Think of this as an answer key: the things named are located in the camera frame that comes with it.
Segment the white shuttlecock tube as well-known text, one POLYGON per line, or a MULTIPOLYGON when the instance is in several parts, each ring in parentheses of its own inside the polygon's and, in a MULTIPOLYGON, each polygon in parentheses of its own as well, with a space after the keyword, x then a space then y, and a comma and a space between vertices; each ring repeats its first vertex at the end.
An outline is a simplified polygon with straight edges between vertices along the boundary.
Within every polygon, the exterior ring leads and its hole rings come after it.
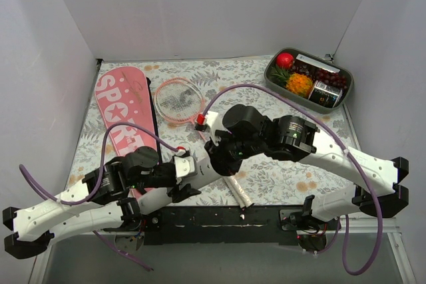
POLYGON ((137 199, 143 215, 153 213, 168 204, 176 204, 199 195, 200 189, 204 186, 234 174, 229 165, 211 160, 208 156, 197 162, 191 156, 177 158, 173 163, 173 169, 173 186, 153 188, 137 199))

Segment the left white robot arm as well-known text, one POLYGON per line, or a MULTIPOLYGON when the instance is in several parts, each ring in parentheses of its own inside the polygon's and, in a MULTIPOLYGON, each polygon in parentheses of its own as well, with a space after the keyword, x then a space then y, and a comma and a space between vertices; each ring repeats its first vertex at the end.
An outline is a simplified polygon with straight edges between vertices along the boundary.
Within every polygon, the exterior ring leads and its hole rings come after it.
POLYGON ((111 229, 136 230, 143 219, 133 187, 165 193, 166 203, 178 203, 199 191, 185 181, 197 173, 189 152, 162 163, 156 150, 143 146, 117 156, 58 194, 58 201, 45 200, 31 208, 3 210, 3 224, 11 230, 4 239, 5 251, 17 259, 43 253, 65 238, 111 229))

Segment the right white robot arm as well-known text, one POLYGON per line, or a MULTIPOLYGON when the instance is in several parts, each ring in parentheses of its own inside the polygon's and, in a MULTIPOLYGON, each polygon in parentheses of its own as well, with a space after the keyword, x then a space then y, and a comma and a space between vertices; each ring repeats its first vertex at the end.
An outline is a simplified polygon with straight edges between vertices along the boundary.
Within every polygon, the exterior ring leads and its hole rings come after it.
POLYGON ((382 160, 339 146, 317 125, 298 116, 271 120, 252 106, 237 104, 224 116, 216 112, 199 114, 196 129, 209 131, 205 149, 223 176, 235 174, 243 160, 263 154, 314 166, 350 181, 344 189, 308 196, 302 209, 286 219, 297 229, 316 229, 336 217, 357 212, 391 218, 409 204, 409 190, 400 184, 409 173, 405 158, 382 160))

